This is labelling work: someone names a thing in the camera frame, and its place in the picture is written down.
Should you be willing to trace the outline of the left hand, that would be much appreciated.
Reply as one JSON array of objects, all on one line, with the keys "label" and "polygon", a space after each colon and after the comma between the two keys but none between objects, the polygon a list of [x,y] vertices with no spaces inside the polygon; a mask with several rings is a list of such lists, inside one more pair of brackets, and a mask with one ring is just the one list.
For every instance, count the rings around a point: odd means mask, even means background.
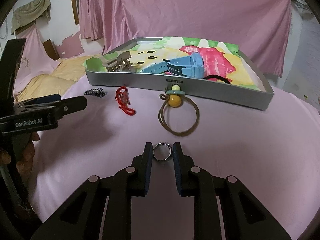
[{"label": "left hand", "polygon": [[20,174],[22,181],[26,182],[33,168],[33,159],[35,156],[34,142],[39,141],[40,136],[37,132],[33,132],[30,136],[28,145],[23,149],[18,162],[16,163],[16,168]]}]

